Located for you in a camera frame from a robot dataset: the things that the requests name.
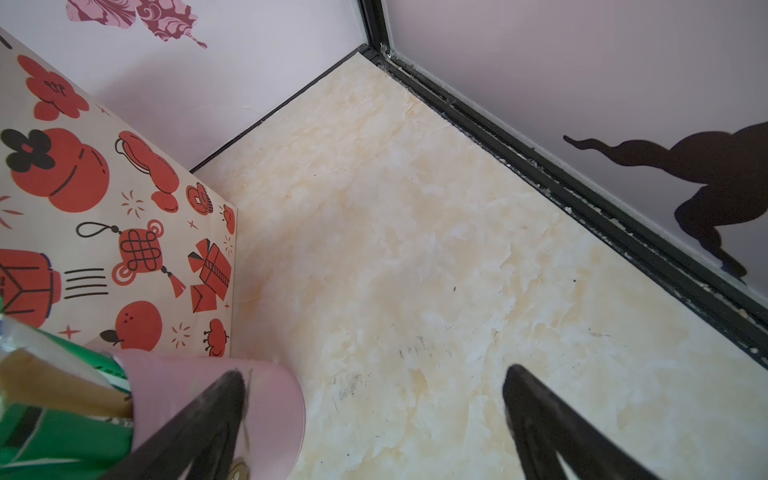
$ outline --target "black wall trim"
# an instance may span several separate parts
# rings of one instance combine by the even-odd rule
[[[768,369],[768,310],[396,55],[369,58]]]
[[[384,7],[380,0],[358,0],[362,21],[366,25],[368,45],[379,53],[389,52]]]
[[[312,81],[311,81],[309,84],[307,84],[307,85],[306,85],[304,88],[302,88],[301,90],[299,90],[299,91],[298,91],[298,92],[296,92],[295,94],[291,95],[291,97],[290,97],[288,100],[286,100],[286,101],[284,101],[283,103],[281,103],[281,104],[277,105],[277,107],[276,107],[274,110],[272,110],[270,113],[268,113],[268,114],[264,115],[264,116],[261,118],[261,120],[259,120],[259,121],[258,121],[258,122],[256,122],[255,124],[251,125],[250,127],[246,128],[246,129],[245,129],[245,131],[243,131],[243,133],[241,133],[241,134],[237,135],[235,138],[233,138],[232,140],[230,140],[230,141],[228,141],[227,143],[225,143],[225,144],[224,144],[224,146],[223,146],[222,148],[220,148],[220,149],[216,150],[216,151],[215,151],[215,152],[213,152],[213,153],[212,153],[212,154],[211,154],[211,155],[210,155],[208,158],[206,158],[205,160],[201,161],[199,164],[195,165],[195,166],[194,166],[194,167],[193,167],[193,168],[190,170],[190,172],[191,172],[191,173],[195,173],[196,171],[198,171],[198,170],[199,170],[199,169],[200,169],[200,168],[201,168],[203,165],[207,164],[208,162],[210,162],[211,160],[213,160],[213,159],[214,159],[214,158],[215,158],[215,157],[216,157],[218,154],[220,154],[221,152],[225,151],[227,148],[231,147],[231,146],[232,146],[232,145],[233,145],[233,144],[234,144],[236,141],[238,141],[238,140],[239,140],[239,139],[241,139],[242,137],[245,137],[245,136],[248,134],[248,132],[252,131],[254,128],[256,128],[256,127],[258,127],[259,125],[261,125],[262,123],[264,123],[264,121],[265,121],[267,118],[269,118],[269,117],[271,117],[272,115],[274,115],[274,114],[275,114],[275,112],[277,112],[279,109],[281,109],[281,108],[285,107],[286,105],[288,105],[288,104],[289,104],[289,103],[290,103],[290,102],[291,102],[291,101],[292,101],[294,98],[296,98],[296,97],[298,97],[299,95],[301,95],[302,93],[304,93],[304,92],[305,92],[305,91],[306,91],[306,90],[307,90],[309,87],[311,87],[312,85],[314,85],[315,83],[317,83],[317,82],[318,82],[318,81],[319,81],[321,78],[325,77],[325,76],[326,76],[326,75],[328,75],[330,72],[332,72],[332,71],[336,70],[336,68],[337,68],[337,67],[339,67],[339,65],[341,65],[341,64],[342,64],[342,63],[344,63],[345,61],[349,60],[349,59],[350,59],[350,58],[351,58],[351,57],[352,57],[352,56],[353,56],[355,53],[358,53],[358,52],[359,52],[359,53],[361,53],[361,54],[365,55],[365,56],[366,56],[366,58],[370,59],[370,54],[366,54],[366,52],[368,52],[368,51],[370,51],[370,47],[369,47],[368,45],[365,45],[365,44],[363,44],[363,45],[360,45],[358,48],[355,48],[354,50],[352,50],[352,51],[351,51],[349,54],[347,54],[347,55],[346,55],[344,58],[342,58],[341,60],[339,60],[338,62],[336,62],[335,64],[333,64],[333,66],[332,66],[331,68],[329,68],[328,70],[326,70],[326,71],[324,71],[322,74],[320,74],[320,76],[319,76],[318,78],[315,78],[315,79],[314,79],[314,80],[312,80]]]

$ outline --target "red chinese knot print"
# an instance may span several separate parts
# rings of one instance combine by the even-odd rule
[[[7,128],[0,140],[14,150],[5,163],[16,185],[28,194],[47,197],[61,211],[85,212],[107,193],[107,161],[69,130],[32,130],[24,135]]]
[[[190,268],[193,272],[199,270],[200,280],[203,280],[202,285],[193,285],[190,289],[194,313],[215,310],[216,297],[224,300],[232,275],[232,266],[218,245],[205,238],[197,242],[196,247],[197,252],[187,256]]]
[[[101,227],[100,230],[92,233],[81,231],[83,227]],[[187,288],[181,280],[176,278],[165,266],[163,266],[163,252],[160,247],[159,238],[163,236],[163,224],[157,220],[150,220],[147,223],[147,229],[131,228],[126,231],[120,231],[117,225],[104,225],[96,222],[80,223],[75,232],[83,238],[95,237],[104,230],[112,230],[120,234],[118,247],[122,262],[118,263],[112,269],[112,280],[120,286],[130,285],[136,278],[137,273],[149,273],[160,271],[170,279],[170,284],[174,288],[174,295],[178,298]]]
[[[18,64],[31,75],[27,88],[40,101],[35,105],[35,118],[56,120],[59,113],[68,117],[80,117],[80,110],[88,111],[88,102],[81,97],[66,78],[55,71],[45,70],[38,62],[25,55],[18,56]]]
[[[94,21],[102,25],[128,28],[136,17],[163,41],[181,38],[194,40],[200,47],[208,48],[192,36],[192,24],[197,15],[181,0],[68,0],[67,17],[73,22]]]

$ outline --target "pink bucket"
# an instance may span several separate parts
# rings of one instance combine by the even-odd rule
[[[131,384],[132,450],[225,372],[237,369],[247,388],[247,410],[237,433],[233,466],[244,462],[253,480],[285,480],[293,469],[304,439],[304,398],[285,367],[244,359],[157,356],[137,349],[110,354]]]

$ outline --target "pink flower decal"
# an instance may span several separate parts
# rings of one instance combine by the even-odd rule
[[[197,15],[181,0],[68,0],[67,17],[73,22],[89,20],[102,25],[128,28],[136,17],[163,41],[181,38],[182,35],[194,40],[199,46],[208,48],[192,36],[192,24]]]
[[[94,20],[102,25],[128,28],[136,21],[135,0],[69,0],[67,17],[73,22]]]
[[[35,118],[38,120],[56,120],[59,113],[78,118],[80,110],[88,111],[90,108],[72,85],[55,71],[45,70],[38,62],[24,55],[18,56],[18,64],[31,75],[27,78],[27,88],[41,100],[35,105]]]

